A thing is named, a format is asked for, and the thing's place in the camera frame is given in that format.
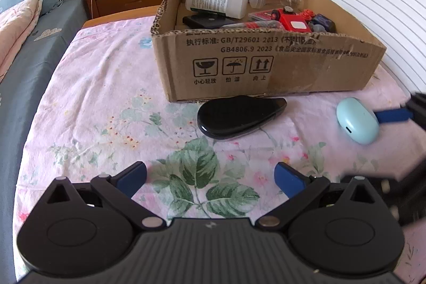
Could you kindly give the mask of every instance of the bed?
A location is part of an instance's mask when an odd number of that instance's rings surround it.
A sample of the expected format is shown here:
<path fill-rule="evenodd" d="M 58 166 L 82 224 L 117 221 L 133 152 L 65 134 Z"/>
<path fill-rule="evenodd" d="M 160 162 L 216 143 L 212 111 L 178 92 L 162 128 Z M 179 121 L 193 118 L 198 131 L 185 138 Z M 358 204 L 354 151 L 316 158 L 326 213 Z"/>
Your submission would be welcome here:
<path fill-rule="evenodd" d="M 12 213 L 22 150 L 48 82 L 88 19 L 85 0 L 63 0 L 42 15 L 0 83 L 0 282 L 15 279 Z"/>
<path fill-rule="evenodd" d="M 384 125 L 376 142 L 361 146 L 335 120 L 336 104 L 344 97 L 358 97 L 373 109 L 407 100 L 381 66 L 362 91 L 288 97 L 284 114 L 252 134 L 224 142 L 204 137 L 196 125 L 201 104 L 169 103 L 163 93 L 150 38 L 154 17 L 146 17 L 155 10 L 88 21 L 67 49 L 23 150 L 14 237 L 53 178 L 86 182 L 100 173 L 115 175 L 137 160 L 146 163 L 148 181 L 133 199 L 170 221 L 257 219 L 287 200 L 273 181 L 280 161 L 338 181 L 348 171 L 400 178 L 423 158 L 426 133 L 413 122 Z M 211 174 L 199 188 L 182 172 L 193 163 L 201 163 L 194 170 Z M 404 233 L 396 273 L 417 284 L 426 274 L 426 222 Z M 26 269 L 16 249 L 14 258 L 20 277 Z"/>

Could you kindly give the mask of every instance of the pink pillow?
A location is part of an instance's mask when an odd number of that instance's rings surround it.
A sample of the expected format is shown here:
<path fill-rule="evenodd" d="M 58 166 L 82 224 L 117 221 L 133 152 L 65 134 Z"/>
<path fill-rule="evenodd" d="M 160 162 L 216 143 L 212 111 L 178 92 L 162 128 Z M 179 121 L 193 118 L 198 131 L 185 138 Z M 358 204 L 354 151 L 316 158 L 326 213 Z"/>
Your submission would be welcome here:
<path fill-rule="evenodd" d="M 0 14 L 0 82 L 40 17 L 42 0 L 24 0 Z"/>

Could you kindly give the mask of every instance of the screw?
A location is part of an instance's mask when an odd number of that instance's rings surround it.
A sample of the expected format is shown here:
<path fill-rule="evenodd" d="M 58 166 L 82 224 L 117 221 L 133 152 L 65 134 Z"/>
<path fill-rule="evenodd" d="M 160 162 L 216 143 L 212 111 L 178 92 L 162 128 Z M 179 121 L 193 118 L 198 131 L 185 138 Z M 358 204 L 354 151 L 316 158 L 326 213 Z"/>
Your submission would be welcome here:
<path fill-rule="evenodd" d="M 160 227 L 163 225 L 163 220 L 159 217 L 146 217 L 142 220 L 144 227 Z"/>
<path fill-rule="evenodd" d="M 389 180 L 382 181 L 382 192 L 383 194 L 388 194 L 391 191 L 391 185 L 389 184 Z"/>
<path fill-rule="evenodd" d="M 391 214 L 393 215 L 393 217 L 394 217 L 396 220 L 399 220 L 399 211 L 398 211 L 398 207 L 394 205 L 394 206 L 391 206 L 389 210 L 391 211 Z"/>
<path fill-rule="evenodd" d="M 264 215 L 259 219 L 259 224 L 263 227 L 276 227 L 280 224 L 280 220 L 273 215 Z"/>

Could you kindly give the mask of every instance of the umbrella symbol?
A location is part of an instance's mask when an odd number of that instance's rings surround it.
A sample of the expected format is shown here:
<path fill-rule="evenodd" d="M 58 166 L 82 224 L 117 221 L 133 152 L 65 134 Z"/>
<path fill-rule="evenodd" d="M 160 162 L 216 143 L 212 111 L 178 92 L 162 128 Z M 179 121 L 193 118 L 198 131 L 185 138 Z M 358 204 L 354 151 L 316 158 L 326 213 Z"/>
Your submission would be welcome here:
<path fill-rule="evenodd" d="M 235 67 L 237 67 L 237 66 L 241 66 L 241 63 L 238 63 L 237 61 L 232 61 L 232 62 L 230 62 L 230 63 L 226 64 L 226 66 L 227 66 L 227 67 L 232 67 L 232 71 L 231 71 L 231 73 L 233 73 L 233 72 L 234 72 L 234 70 L 235 70 Z"/>

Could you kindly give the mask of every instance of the white plastic bottle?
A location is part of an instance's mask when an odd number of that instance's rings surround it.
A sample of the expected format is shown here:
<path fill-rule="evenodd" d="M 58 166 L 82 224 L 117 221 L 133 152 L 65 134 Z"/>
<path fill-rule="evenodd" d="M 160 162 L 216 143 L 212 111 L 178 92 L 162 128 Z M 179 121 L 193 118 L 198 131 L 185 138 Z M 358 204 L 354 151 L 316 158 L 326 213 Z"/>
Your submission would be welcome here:
<path fill-rule="evenodd" d="M 246 15 L 248 0 L 186 0 L 185 6 L 192 11 L 207 11 L 235 19 Z"/>

